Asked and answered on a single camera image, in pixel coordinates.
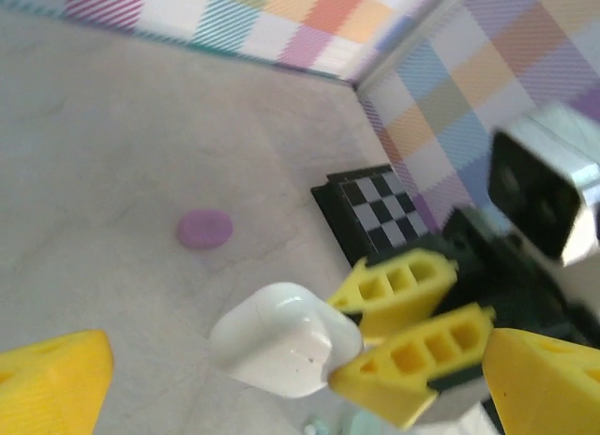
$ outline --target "purple bottle cap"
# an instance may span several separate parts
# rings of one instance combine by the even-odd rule
[[[192,249],[217,248],[229,240],[232,234],[232,219],[220,210],[192,210],[177,225],[179,242]]]

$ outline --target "floor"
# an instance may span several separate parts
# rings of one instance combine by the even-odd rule
[[[264,284],[326,297],[349,272],[309,188],[386,160],[350,88],[2,12],[0,128],[0,350],[106,330],[97,435],[286,435],[336,414],[328,392],[216,373],[206,337]],[[195,207],[232,215],[228,244],[178,245]]]

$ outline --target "black and white checkerboard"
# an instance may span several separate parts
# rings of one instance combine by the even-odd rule
[[[394,172],[339,185],[377,252],[401,246],[428,232]]]

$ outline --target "checkered board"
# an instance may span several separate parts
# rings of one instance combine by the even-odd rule
[[[350,264],[428,232],[390,165],[327,178],[312,193]]]
[[[392,171],[350,180],[340,187],[377,252],[396,248],[428,232]]]

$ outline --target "plaid wall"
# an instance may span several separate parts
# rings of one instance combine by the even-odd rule
[[[547,101],[600,121],[600,0],[468,0],[363,99],[430,229],[487,193],[489,132]]]
[[[0,0],[158,40],[351,79],[429,0]]]

